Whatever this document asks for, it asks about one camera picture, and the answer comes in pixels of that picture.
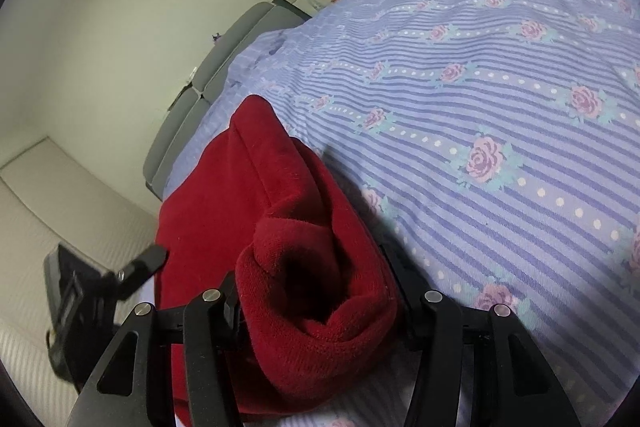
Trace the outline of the red fleece sweater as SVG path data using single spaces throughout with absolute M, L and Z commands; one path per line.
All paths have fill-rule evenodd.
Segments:
M 248 96 L 160 207 L 162 309 L 235 279 L 247 328 L 230 367 L 246 421 L 305 412 L 355 386 L 386 352 L 399 296 L 328 168 Z

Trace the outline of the white louvered wardrobe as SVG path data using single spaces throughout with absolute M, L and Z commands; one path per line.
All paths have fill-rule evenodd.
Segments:
M 53 264 L 65 246 L 101 273 L 148 247 L 156 219 L 44 139 L 1 168 L 1 363 L 35 417 L 63 426 L 77 399 L 48 344 L 65 284 Z

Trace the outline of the purple floral bed sheet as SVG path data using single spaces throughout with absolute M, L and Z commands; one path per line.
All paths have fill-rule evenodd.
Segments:
M 639 0 L 340 0 L 263 36 L 165 184 L 247 95 L 464 305 L 505 303 L 586 426 L 639 374 Z

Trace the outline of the clear plastic bottle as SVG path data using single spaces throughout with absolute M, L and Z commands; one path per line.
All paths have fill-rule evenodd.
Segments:
M 322 11 L 326 6 L 318 0 L 306 0 L 308 4 L 317 12 Z

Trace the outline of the grey padded headboard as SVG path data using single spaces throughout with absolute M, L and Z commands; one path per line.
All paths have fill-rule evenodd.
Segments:
M 157 199 L 163 198 L 172 166 L 179 154 L 224 89 L 229 66 L 235 57 L 265 32 L 293 28 L 309 19 L 309 14 L 288 0 L 259 2 L 217 38 L 186 87 L 171 102 L 146 154 L 142 174 L 146 188 Z

